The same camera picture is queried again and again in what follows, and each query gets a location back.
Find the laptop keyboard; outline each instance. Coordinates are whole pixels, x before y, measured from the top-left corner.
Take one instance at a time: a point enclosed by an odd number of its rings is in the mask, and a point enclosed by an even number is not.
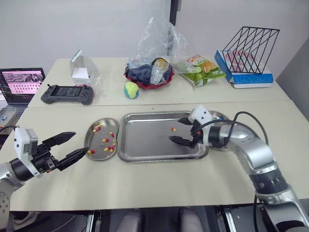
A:
[[[21,117],[21,115],[23,114],[23,112],[27,108],[27,106],[7,105],[6,108],[16,109],[16,111],[17,111],[16,116],[17,117]]]

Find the game controller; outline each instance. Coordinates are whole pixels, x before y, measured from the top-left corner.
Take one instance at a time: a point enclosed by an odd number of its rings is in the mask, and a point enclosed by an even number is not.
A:
[[[41,96],[44,103],[53,102],[81,102],[83,105],[89,105],[93,100],[93,89],[90,86],[58,86],[48,85],[48,89]]]

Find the laptop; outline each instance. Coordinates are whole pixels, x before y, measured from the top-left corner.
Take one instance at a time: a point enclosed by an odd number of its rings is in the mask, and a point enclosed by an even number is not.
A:
[[[37,93],[45,74],[42,68],[0,69],[0,89],[8,108],[20,117]]]

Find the green ball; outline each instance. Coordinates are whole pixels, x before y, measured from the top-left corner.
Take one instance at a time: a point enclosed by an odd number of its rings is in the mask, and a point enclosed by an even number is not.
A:
[[[127,82],[124,87],[125,95],[128,98],[137,98],[139,96],[139,87],[133,82]]]

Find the dark blue cloth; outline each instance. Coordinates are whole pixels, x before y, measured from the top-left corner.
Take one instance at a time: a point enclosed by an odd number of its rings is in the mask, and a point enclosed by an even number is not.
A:
[[[126,67],[125,74],[130,77],[134,82],[141,82],[143,85],[150,85],[150,77],[151,71],[153,69],[153,65],[143,64],[137,68],[129,69]],[[167,81],[169,79],[171,73],[171,65],[169,68],[163,73],[164,79]]]

